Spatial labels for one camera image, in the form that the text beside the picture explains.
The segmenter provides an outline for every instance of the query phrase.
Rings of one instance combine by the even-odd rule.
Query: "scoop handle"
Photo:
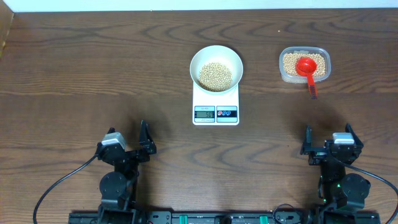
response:
[[[318,98],[318,90],[315,87],[312,75],[307,75],[308,90],[310,91],[311,99],[316,100]]]

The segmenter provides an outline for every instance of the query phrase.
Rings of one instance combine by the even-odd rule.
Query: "clear plastic container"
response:
[[[319,47],[288,47],[280,53],[279,56],[279,70],[283,81],[288,83],[307,83],[307,78],[300,75],[289,75],[284,69],[284,55],[289,53],[299,54],[320,54],[325,59],[326,72],[321,77],[313,77],[315,82],[324,81],[330,75],[331,63],[330,56],[326,50]]]

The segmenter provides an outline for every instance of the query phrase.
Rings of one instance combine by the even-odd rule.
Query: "white wall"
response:
[[[398,0],[4,0],[14,12],[398,7]]]

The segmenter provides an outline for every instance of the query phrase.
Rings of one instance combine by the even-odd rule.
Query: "red measuring scoop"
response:
[[[317,69],[317,64],[314,60],[308,57],[300,58],[296,63],[296,72],[301,75],[307,77],[308,90],[310,90],[311,98],[318,98],[318,91],[315,88],[315,82],[313,81],[312,74]]]

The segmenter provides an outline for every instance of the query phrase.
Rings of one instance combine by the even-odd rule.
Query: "scale display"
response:
[[[194,109],[196,123],[237,123],[237,106],[196,106]]]
[[[197,111],[196,118],[214,118],[214,111]]]

